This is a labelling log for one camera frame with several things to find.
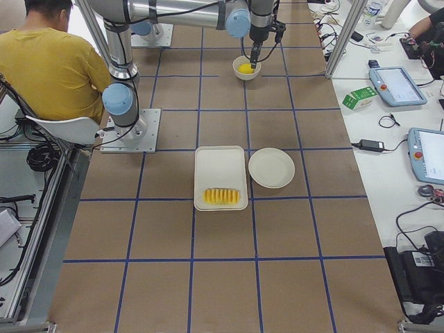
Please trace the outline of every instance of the small bowl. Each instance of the small bowl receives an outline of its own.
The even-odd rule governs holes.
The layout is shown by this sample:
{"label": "small bowl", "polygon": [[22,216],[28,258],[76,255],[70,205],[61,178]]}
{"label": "small bowl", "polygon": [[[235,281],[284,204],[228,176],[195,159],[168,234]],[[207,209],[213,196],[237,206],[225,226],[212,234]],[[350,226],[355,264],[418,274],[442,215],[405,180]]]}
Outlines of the small bowl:
{"label": "small bowl", "polygon": [[258,62],[258,63],[256,64],[256,69],[255,69],[255,71],[254,71],[252,74],[244,74],[244,73],[241,73],[240,71],[237,70],[237,68],[238,68],[240,65],[243,65],[243,64],[249,64],[249,63],[250,63],[250,61],[249,61],[249,60],[247,59],[247,57],[244,56],[244,55],[241,55],[240,57],[237,57],[237,58],[234,59],[234,61],[233,61],[233,70],[234,70],[234,74],[236,74],[236,76],[237,76],[238,78],[240,78],[241,80],[244,80],[244,81],[252,80],[252,79],[254,79],[254,78],[259,74],[259,72],[261,71],[261,63],[260,63],[260,62]]}

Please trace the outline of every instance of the blue joint cap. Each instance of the blue joint cap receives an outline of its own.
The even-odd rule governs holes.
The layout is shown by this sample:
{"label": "blue joint cap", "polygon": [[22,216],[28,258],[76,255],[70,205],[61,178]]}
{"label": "blue joint cap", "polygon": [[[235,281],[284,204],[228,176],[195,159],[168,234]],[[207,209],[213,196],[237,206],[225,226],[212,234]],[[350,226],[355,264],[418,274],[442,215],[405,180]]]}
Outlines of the blue joint cap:
{"label": "blue joint cap", "polygon": [[153,30],[153,25],[147,21],[131,24],[130,27],[133,33],[139,36],[147,36]]}
{"label": "blue joint cap", "polygon": [[246,9],[232,11],[225,22],[226,31],[234,38],[245,36],[249,32],[250,26],[250,13]]}
{"label": "blue joint cap", "polygon": [[102,101],[113,116],[121,116],[133,105],[133,91],[121,83],[113,83],[103,91]]}

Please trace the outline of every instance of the white plate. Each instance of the white plate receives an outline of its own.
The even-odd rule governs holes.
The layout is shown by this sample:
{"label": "white plate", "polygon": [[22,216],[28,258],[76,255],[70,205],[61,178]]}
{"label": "white plate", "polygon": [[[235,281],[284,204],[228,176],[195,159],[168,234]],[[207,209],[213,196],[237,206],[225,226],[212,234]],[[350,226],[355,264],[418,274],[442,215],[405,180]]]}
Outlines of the white plate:
{"label": "white plate", "polygon": [[255,182],[269,189],[279,189],[289,184],[294,177],[294,163],[284,151],[264,148],[254,153],[248,170]]}
{"label": "white plate", "polygon": [[[243,210],[248,206],[245,153],[240,146],[199,147],[194,161],[194,207],[197,210]],[[237,189],[236,205],[210,205],[206,189]]]}

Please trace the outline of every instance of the white chair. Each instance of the white chair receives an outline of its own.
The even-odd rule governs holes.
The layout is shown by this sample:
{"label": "white chair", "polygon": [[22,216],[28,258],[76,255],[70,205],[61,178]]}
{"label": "white chair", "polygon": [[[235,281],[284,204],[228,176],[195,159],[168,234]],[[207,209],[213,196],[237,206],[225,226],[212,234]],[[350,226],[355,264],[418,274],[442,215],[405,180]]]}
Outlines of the white chair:
{"label": "white chair", "polygon": [[79,117],[70,120],[41,120],[26,116],[26,118],[38,123],[53,137],[72,142],[74,144],[93,144],[99,125],[88,117]]}

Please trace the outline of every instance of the green and white box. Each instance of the green and white box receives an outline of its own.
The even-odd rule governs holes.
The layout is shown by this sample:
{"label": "green and white box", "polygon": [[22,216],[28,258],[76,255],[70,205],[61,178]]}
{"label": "green and white box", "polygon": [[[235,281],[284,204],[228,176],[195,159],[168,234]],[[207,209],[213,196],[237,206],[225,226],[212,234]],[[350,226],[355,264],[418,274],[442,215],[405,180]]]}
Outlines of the green and white box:
{"label": "green and white box", "polygon": [[342,104],[351,110],[355,110],[369,105],[376,96],[377,92],[372,87],[365,87],[349,93],[345,96]]}

